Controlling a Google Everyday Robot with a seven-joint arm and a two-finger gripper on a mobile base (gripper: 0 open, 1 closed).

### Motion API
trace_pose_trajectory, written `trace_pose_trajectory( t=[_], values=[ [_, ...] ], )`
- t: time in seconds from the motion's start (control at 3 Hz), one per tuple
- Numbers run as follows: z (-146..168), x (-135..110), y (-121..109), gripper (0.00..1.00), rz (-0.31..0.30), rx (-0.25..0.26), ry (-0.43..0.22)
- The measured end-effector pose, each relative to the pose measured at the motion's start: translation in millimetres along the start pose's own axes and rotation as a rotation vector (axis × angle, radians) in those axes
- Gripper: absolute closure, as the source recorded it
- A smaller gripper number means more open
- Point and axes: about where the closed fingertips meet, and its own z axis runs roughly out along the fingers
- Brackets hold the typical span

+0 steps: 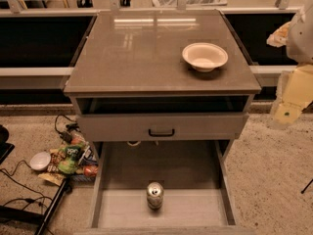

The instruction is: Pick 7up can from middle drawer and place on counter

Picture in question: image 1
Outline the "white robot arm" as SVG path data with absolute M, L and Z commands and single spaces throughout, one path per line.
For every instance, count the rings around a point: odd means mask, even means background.
M 313 102 L 313 0 L 274 31 L 266 43 L 285 46 L 287 56 L 297 62 L 295 70 L 281 73 L 271 109 L 272 120 L 287 127 Z

